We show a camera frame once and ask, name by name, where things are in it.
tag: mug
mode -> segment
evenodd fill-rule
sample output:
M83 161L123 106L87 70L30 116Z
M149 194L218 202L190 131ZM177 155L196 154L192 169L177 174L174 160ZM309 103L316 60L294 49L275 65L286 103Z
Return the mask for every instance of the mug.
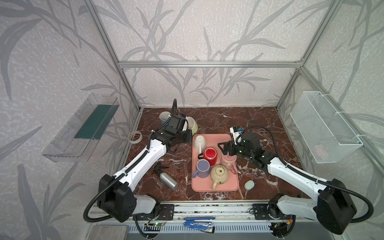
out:
M160 121L161 121L161 125L163 125L169 118L170 116L170 112L162 112L160 115L159 115L159 118L160 118Z
M206 178L208 177L210 172L209 168L209 162L205 159L201 159L196 164L196 171L192 173L192 178L199 177L199 178Z
M212 190L215 190L218 184L223 184L228 180L229 172L225 166L219 164L212 168L210 176L214 182Z
M207 143L205 142L205 138L201 135L197 136L195 138L194 147L195 147L195 150L197 152L202 153L205 150L205 148L207 147Z
M195 135L197 133L197 123L196 123L195 119L193 119L191 117L186 117L186 119L188 121L188 129L191 129L192 135Z
M204 159L208 160L211 166L216 164L217 151L213 147L209 147L204 151Z
M231 170L233 174L237 174L238 170L236 167L237 156L223 155L221 157L221 164L224 165L228 170Z

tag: marble table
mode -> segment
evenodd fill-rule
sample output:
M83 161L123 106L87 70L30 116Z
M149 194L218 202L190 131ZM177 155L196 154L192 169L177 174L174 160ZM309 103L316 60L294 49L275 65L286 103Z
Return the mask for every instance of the marble table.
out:
M127 157L129 163L146 145L147 136L151 129L155 129L153 123L160 125L159 114L163 111L170 111L166 108L145 108L139 122L138 131L143 134L140 143L131 147ZM293 149L292 143L283 127L278 113L273 107L265 108L180 108L180 112L193 117L198 126L198 134L229 133L232 126L262 125L268 127L277 141L281 157L302 168L299 159ZM251 128L249 131L259 135L263 148L275 152L272 138L262 128ZM266 200L271 199L277 193L287 194L291 197L305 197L303 192L262 170L257 169L252 163L243 157L238 156L237 168L239 170L240 187L233 192L195 192L191 186L192 171L192 143L180 144L160 158L163 165L169 166L163 172L171 175L179 186L175 191L169 189L153 173L154 165L144 175L137 185L134 194L151 195L162 201L180 200ZM244 184L253 180L255 187L249 191L245 190Z

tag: green soap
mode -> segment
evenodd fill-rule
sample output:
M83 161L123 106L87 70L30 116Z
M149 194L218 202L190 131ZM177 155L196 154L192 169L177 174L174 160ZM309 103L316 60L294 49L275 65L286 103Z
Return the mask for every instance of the green soap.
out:
M244 184L246 190L251 190L255 186L255 183L252 180L249 180Z
M100 104L85 121L75 138L100 140L119 106Z

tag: wallpaper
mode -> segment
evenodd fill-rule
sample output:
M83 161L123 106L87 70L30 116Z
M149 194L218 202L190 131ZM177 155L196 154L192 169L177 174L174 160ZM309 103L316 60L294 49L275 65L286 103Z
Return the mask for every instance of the wallpaper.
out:
M297 61L331 0L94 0L120 61ZM275 106L294 69L125 69L141 106Z
M276 106L293 68L142 68L125 75L141 106Z
M342 4L306 67L384 158L383 3Z
M373 216L362 223L348 225L345 233L350 240L379 240L384 234L384 178L371 163L361 149L352 152L337 163L318 164L309 151L300 131L296 127L290 112L303 91L315 91L307 80L299 76L294 87L279 108L279 116L295 147L302 166L309 173L327 180L334 178L345 186L367 197L374 205ZM367 210L363 201L352 196L358 213L361 216Z
M121 61L300 60L330 0L94 0Z
M79 239L137 111L82 1L0 1L0 239ZM120 106L86 163L43 149L90 93Z

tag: purple mug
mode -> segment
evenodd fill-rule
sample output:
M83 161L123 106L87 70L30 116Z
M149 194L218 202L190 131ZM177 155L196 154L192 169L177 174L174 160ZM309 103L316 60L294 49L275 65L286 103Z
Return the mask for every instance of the purple mug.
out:
M201 159L196 164L196 171L192 174L192 178L199 177L199 178L206 178L209 176L210 168L209 168L209 162L205 159Z

